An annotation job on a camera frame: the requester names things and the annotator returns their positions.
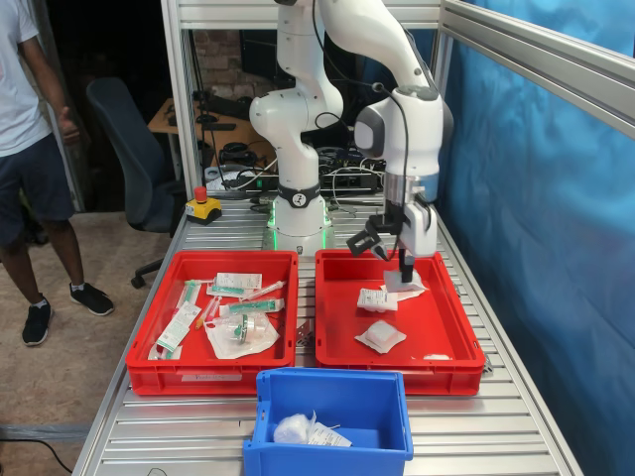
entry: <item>dark shorts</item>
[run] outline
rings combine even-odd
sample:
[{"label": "dark shorts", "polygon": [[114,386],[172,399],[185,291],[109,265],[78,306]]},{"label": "dark shorts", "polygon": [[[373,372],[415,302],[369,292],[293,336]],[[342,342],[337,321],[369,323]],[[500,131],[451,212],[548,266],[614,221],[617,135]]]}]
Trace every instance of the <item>dark shorts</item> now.
[{"label": "dark shorts", "polygon": [[74,214],[53,134],[22,152],[0,157],[0,246],[14,242],[24,228],[20,188],[40,221],[64,221]]}]

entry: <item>black sneaker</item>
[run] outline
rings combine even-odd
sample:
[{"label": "black sneaker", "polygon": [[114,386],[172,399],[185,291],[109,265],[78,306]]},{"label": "black sneaker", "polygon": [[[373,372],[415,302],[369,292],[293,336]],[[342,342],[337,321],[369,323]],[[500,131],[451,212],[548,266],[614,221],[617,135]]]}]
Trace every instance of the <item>black sneaker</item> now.
[{"label": "black sneaker", "polygon": [[49,335],[49,324],[54,315],[51,305],[47,301],[42,307],[29,307],[29,316],[24,324],[22,340],[25,345],[35,347],[45,341]]},{"label": "black sneaker", "polygon": [[88,310],[95,315],[108,315],[115,310],[115,305],[112,300],[108,298],[108,295],[94,288],[88,283],[84,283],[83,290],[72,290],[70,286],[70,300],[76,304],[85,305]]}]

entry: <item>man's hand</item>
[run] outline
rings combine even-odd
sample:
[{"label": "man's hand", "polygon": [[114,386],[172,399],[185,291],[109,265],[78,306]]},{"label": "man's hand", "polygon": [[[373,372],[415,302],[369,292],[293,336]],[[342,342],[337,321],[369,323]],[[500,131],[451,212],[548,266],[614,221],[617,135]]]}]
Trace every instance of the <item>man's hand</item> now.
[{"label": "man's hand", "polygon": [[75,126],[74,122],[70,119],[70,109],[67,107],[62,109],[62,113],[58,116],[58,126],[62,132],[63,142],[67,146],[79,142],[79,129],[77,129],[77,126]]}]

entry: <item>desk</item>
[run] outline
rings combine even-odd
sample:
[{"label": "desk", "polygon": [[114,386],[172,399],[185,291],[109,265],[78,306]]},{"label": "desk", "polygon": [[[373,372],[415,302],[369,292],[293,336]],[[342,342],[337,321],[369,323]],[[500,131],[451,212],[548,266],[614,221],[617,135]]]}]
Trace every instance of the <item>desk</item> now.
[{"label": "desk", "polygon": [[[148,128],[151,132],[155,134],[168,134],[168,141],[170,141],[170,152],[172,152],[172,160],[175,167],[175,176],[177,179],[181,178],[181,172],[183,169],[183,163],[181,160],[181,152],[179,147],[179,128],[177,126],[171,126],[168,123],[168,118],[171,115],[174,115],[174,112],[168,113],[168,109],[173,106],[175,103],[174,99],[168,99],[161,109],[155,114],[155,117],[152,118],[152,121],[148,124]],[[195,104],[195,117],[200,115],[198,111],[198,104]],[[216,148],[220,151],[225,144],[229,144],[230,142],[242,142],[244,144],[251,144],[250,149],[258,154],[259,157],[265,156],[266,163],[270,163],[276,157],[276,152],[274,148],[269,144],[269,142],[257,142],[264,141],[264,138],[259,135],[254,128],[252,127],[249,121],[245,121],[242,119],[236,119],[235,117],[223,116],[220,114],[213,113],[214,116],[218,118],[219,124],[236,124],[236,129],[233,131],[214,131],[214,139],[216,140]],[[202,140],[202,129],[200,124],[196,124],[196,137],[199,140]],[[205,142],[213,147],[213,143],[211,140],[211,133],[205,133]],[[216,165],[216,159],[212,161],[212,165]]]}]

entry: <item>white label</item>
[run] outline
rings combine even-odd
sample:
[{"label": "white label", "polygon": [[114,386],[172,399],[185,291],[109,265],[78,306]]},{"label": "white label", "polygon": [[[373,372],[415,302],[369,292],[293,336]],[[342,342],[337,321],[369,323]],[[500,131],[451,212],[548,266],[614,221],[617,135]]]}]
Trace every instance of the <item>white label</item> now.
[{"label": "white label", "polygon": [[182,382],[240,382],[240,374],[183,375]]},{"label": "white label", "polygon": [[184,302],[179,311],[172,318],[166,330],[163,331],[157,343],[170,352],[174,352],[181,341],[190,332],[190,326],[200,312],[200,307]]},{"label": "white label", "polygon": [[388,293],[381,290],[361,290],[359,302],[362,305],[379,305],[383,307],[388,303]]},{"label": "white label", "polygon": [[243,275],[238,273],[218,273],[215,285],[222,288],[241,288],[259,290],[262,288],[262,275]]},{"label": "white label", "polygon": [[321,446],[350,446],[353,443],[323,424],[316,423],[314,425],[314,432],[311,434],[311,438],[309,438],[309,444],[318,444]]}]

